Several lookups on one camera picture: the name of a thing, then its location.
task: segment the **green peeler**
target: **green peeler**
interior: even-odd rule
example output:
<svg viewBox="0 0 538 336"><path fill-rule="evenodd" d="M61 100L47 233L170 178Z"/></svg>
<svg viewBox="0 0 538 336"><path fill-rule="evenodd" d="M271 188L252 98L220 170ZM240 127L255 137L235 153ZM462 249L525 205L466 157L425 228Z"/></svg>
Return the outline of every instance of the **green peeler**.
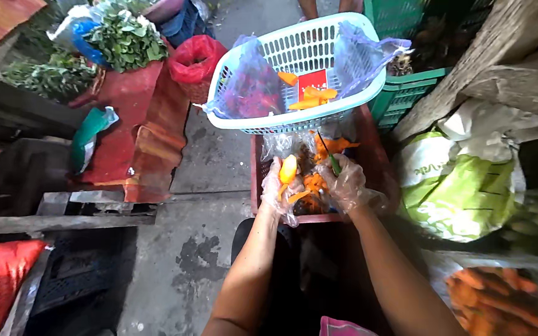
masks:
<svg viewBox="0 0 538 336"><path fill-rule="evenodd" d="M329 152L329 149L327 148L327 145L325 145L325 141L323 141L323 137L321 137L319 131L317 131L317 134L319 135L319 139L321 139L321 143L323 143L323 146L327 151L327 155L329 155L329 159L331 160L331 167L333 168L333 173L335 174L335 176L340 176L342 169L340 168L338 160L336 160L335 157L333 157L333 155L331 155L331 153Z"/></svg>

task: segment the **bunch of greens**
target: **bunch of greens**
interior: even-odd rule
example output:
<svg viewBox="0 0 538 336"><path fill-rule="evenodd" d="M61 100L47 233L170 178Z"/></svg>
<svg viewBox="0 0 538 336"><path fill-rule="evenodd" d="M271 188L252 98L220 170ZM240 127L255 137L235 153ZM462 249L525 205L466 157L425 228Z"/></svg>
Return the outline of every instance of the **bunch of greens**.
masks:
<svg viewBox="0 0 538 336"><path fill-rule="evenodd" d="M0 80L60 103L70 102L86 91L97 73L82 57L59 51L46 64L25 60L0 70Z"/></svg>
<svg viewBox="0 0 538 336"><path fill-rule="evenodd" d="M155 25L143 16L135 18L128 10L107 13L101 25L83 37L119 72L144 68L150 61L168 56Z"/></svg>

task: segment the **pink cloth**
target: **pink cloth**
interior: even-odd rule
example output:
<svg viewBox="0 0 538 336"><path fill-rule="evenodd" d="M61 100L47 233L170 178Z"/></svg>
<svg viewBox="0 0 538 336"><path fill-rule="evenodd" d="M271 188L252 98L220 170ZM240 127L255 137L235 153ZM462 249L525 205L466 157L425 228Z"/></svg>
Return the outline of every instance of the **pink cloth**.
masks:
<svg viewBox="0 0 538 336"><path fill-rule="evenodd" d="M332 319L331 317L321 317L321 331L319 336L378 336L372 331L368 331L358 324L348 321Z"/></svg>

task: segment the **red card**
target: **red card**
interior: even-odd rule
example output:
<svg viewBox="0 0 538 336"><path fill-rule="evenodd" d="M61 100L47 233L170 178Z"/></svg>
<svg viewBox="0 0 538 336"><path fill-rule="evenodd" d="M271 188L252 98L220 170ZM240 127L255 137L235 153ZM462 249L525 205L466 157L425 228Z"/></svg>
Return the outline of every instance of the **red card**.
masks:
<svg viewBox="0 0 538 336"><path fill-rule="evenodd" d="M304 89L312 86L319 90L324 90L327 87L327 72L325 69L307 73L298 77L298 101L304 100Z"/></svg>

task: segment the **plastic glove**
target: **plastic glove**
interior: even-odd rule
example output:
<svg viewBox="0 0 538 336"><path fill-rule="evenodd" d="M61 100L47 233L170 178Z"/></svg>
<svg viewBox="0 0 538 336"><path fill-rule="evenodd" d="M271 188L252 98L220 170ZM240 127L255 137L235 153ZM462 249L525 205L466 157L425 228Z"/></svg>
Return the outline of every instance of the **plastic glove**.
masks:
<svg viewBox="0 0 538 336"><path fill-rule="evenodd" d="M352 163L342 154L334 154L338 160L342 172L337 178L331 168L331 160L324 160L315 169L327 183L330 195L338 202L341 210L348 213L359 206L369 204L373 210L385 209L385 195L365 187L366 178L362 167Z"/></svg>
<svg viewBox="0 0 538 336"><path fill-rule="evenodd" d="M261 187L263 188L263 195L261 200L267 202L273 206L280 215L283 215L283 221L292 226L298 226L298 221L294 216L293 204L288 203L288 198L291 195L304 191L304 184L302 177L296 176L296 178L288 185L288 188L284 190L279 200L279 190L281 188L281 181L279 180L279 171L281 169L281 160L279 157L273 157L273 163L269 168L269 173L263 179Z"/></svg>

